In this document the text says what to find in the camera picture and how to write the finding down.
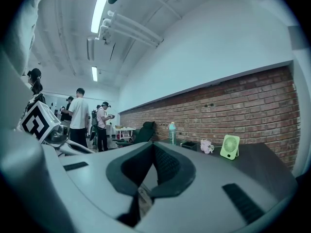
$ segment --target black box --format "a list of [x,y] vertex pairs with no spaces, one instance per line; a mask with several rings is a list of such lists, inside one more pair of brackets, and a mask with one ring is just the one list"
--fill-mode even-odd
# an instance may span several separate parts
[[196,151],[197,145],[198,143],[196,142],[185,142],[185,143],[180,144],[182,148],[186,148],[186,149],[193,150],[193,151]]

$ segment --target black pants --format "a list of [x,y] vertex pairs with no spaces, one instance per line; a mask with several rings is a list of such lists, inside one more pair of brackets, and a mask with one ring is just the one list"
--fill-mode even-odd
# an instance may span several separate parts
[[97,127],[97,132],[98,132],[98,136],[97,136],[97,147],[98,147],[98,152],[102,152],[103,149],[102,149],[102,142],[103,142],[103,145],[104,145],[104,151],[107,151],[108,150],[108,147],[107,147],[107,132],[106,132],[106,129],[102,129],[102,128],[99,128]]
[[87,148],[86,130],[85,129],[70,129],[70,140],[81,144]]

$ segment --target teal water bottle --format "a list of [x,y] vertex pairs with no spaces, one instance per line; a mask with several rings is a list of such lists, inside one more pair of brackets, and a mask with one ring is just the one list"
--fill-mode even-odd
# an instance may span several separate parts
[[169,138],[170,144],[176,145],[176,125],[174,122],[169,125]]

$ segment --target fluorescent light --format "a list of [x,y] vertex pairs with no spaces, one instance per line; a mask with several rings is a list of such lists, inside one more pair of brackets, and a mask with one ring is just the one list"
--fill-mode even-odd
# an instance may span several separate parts
[[93,80],[97,82],[97,67],[92,67]]
[[107,0],[96,0],[94,9],[91,32],[98,33],[99,24],[101,23],[102,14]]

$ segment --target small fan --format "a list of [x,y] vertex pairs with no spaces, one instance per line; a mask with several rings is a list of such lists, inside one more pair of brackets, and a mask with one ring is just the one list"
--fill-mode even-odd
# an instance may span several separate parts
[[225,135],[220,155],[229,160],[234,160],[236,156],[239,156],[239,142],[238,136]]

